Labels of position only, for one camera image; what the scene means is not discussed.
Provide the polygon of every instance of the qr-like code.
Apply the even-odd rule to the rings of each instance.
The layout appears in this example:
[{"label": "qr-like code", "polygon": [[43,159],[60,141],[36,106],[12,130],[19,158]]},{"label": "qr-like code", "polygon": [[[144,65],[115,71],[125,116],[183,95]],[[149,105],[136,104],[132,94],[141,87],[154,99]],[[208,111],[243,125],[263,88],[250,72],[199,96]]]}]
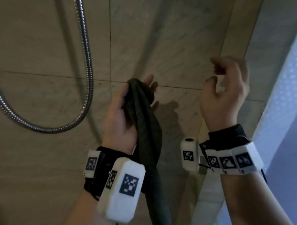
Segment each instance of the qr-like code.
[{"label": "qr-like code", "polygon": [[248,167],[253,165],[249,154],[247,152],[235,156],[237,163],[240,168]]},{"label": "qr-like code", "polygon": [[183,151],[184,160],[194,161],[194,155],[192,151]]},{"label": "qr-like code", "polygon": [[218,158],[216,156],[207,156],[207,157],[208,157],[208,160],[209,160],[209,163],[210,163],[211,167],[221,168],[220,164],[219,164],[219,161],[218,161]]},{"label": "qr-like code", "polygon": [[94,170],[96,161],[97,161],[97,157],[89,157],[87,161],[86,170]]},{"label": "qr-like code", "polygon": [[115,171],[115,170],[112,170],[112,171],[110,172],[108,181],[107,181],[106,186],[105,186],[106,188],[111,189],[112,184],[113,184],[113,182],[114,182],[114,179],[115,179],[115,177],[116,177],[116,173],[117,173],[117,171]]},{"label": "qr-like code", "polygon": [[224,169],[236,169],[237,166],[232,156],[220,157],[222,167]]},{"label": "qr-like code", "polygon": [[120,193],[133,197],[137,188],[138,180],[139,179],[137,177],[125,174],[120,188]]}]

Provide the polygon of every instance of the stainless steel hose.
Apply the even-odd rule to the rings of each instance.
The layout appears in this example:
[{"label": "stainless steel hose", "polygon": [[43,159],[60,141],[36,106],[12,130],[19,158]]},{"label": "stainless steel hose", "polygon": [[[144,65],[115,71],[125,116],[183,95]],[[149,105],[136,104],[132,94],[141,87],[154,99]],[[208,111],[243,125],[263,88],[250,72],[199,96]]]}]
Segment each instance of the stainless steel hose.
[{"label": "stainless steel hose", "polygon": [[13,110],[13,108],[7,103],[2,92],[0,91],[0,107],[3,113],[6,114],[14,122],[18,123],[19,125],[39,133],[57,134],[57,133],[62,133],[62,132],[71,130],[72,128],[76,127],[78,124],[80,124],[83,121],[92,103],[93,90],[94,90],[93,71],[92,71],[91,52],[89,48],[88,32],[86,27],[82,0],[74,0],[74,5],[75,5],[75,10],[78,17],[78,23],[80,28],[81,41],[82,41],[84,57],[85,57],[86,78],[87,78],[87,90],[86,90],[85,102],[78,117],[72,122],[70,122],[69,124],[61,127],[51,128],[51,127],[38,126],[21,118]]}]

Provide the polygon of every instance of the shower hose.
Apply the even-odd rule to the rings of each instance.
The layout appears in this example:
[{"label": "shower hose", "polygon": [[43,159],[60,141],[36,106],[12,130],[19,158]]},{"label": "shower hose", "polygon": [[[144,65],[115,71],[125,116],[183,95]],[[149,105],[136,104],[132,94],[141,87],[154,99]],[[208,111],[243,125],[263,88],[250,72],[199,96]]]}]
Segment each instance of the shower hose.
[{"label": "shower hose", "polygon": [[7,115],[11,120],[18,123],[19,125],[39,133],[44,134],[57,134],[62,133],[68,130],[71,130],[72,128],[76,127],[78,124],[80,124],[83,119],[86,117],[93,98],[93,71],[92,71],[92,61],[91,61],[91,53],[90,53],[90,47],[89,47],[89,40],[88,40],[88,33],[87,33],[87,27],[86,27],[86,21],[85,21],[85,14],[83,10],[83,3],[82,0],[74,0],[75,10],[78,17],[78,23],[79,23],[79,29],[80,29],[80,35],[81,35],[81,41],[84,51],[84,59],[85,59],[85,68],[86,68],[86,77],[87,77],[87,90],[86,90],[86,97],[85,102],[83,105],[82,110],[80,111],[80,114],[78,117],[73,120],[72,122],[60,126],[60,127],[42,127],[35,124],[30,123],[29,121],[25,120],[24,118],[21,118],[13,109],[12,107],[7,103],[5,100],[2,92],[0,91],[0,107],[1,111]]}]

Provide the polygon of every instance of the hand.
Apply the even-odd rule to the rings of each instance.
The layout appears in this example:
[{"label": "hand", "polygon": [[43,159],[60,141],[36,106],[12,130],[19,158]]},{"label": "hand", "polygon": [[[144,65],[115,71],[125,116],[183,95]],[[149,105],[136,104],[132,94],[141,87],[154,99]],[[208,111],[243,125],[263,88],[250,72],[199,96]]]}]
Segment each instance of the hand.
[{"label": "hand", "polygon": [[214,74],[225,75],[226,90],[216,93],[217,77],[203,85],[200,107],[210,132],[237,124],[237,115],[249,93],[249,71],[244,59],[212,57]]},{"label": "hand", "polygon": [[[155,92],[158,83],[156,81],[153,82],[153,80],[154,76],[149,75],[144,80],[144,83],[150,86],[151,90]],[[102,146],[131,155],[137,143],[138,136],[136,127],[131,123],[131,119],[126,112],[125,96],[128,90],[129,85],[126,84],[109,106],[105,119],[105,133]],[[153,111],[155,111],[158,106],[159,102],[155,102],[152,106]]]}]

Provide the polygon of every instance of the dark green towel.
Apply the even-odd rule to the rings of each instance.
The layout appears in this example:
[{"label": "dark green towel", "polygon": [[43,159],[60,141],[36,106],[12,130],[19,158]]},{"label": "dark green towel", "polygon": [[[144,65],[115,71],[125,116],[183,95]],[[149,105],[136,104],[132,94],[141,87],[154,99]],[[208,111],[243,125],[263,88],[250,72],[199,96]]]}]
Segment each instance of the dark green towel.
[{"label": "dark green towel", "polygon": [[153,225],[170,225],[170,210],[157,170],[162,147],[162,130],[151,108],[154,93],[138,79],[130,79],[128,83],[129,91],[125,102],[127,112],[138,133],[134,156],[146,169],[141,191],[145,194]]}]

